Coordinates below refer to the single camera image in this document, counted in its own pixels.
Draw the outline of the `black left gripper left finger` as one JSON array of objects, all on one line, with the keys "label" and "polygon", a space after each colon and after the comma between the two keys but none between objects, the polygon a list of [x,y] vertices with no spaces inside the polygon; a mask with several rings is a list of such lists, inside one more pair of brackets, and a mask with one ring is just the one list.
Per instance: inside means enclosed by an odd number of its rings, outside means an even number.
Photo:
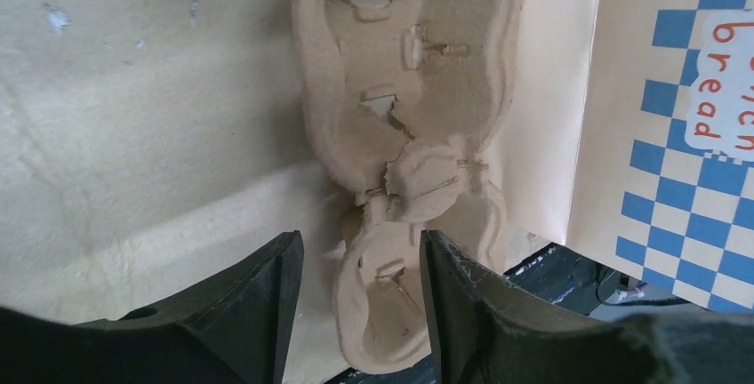
[{"label": "black left gripper left finger", "polygon": [[237,264],[117,320],[61,324],[3,308],[4,383],[279,383],[304,245],[284,232]]}]

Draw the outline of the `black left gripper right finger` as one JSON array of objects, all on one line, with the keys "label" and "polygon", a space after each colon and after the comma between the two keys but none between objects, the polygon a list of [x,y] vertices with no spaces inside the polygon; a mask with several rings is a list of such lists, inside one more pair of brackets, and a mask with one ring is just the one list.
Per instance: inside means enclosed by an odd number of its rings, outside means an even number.
[{"label": "black left gripper right finger", "polygon": [[440,383],[750,383],[750,313],[603,322],[548,303],[426,231],[421,287]]}]

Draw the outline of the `blue checkered paper bag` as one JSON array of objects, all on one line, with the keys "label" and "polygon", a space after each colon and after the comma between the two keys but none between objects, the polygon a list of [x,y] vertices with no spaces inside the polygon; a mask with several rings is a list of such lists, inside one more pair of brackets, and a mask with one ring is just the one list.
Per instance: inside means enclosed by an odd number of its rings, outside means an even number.
[{"label": "blue checkered paper bag", "polygon": [[509,221],[753,309],[753,0],[525,0],[495,149]]}]

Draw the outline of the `single brown pulp carrier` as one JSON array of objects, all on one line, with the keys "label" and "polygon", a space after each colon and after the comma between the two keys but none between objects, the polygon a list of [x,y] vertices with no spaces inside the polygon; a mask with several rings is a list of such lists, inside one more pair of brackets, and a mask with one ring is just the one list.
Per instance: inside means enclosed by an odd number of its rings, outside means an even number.
[{"label": "single brown pulp carrier", "polygon": [[484,153],[512,102],[524,0],[293,0],[309,143],[355,197],[334,279],[341,353],[393,373],[429,355],[425,230],[505,269]]}]

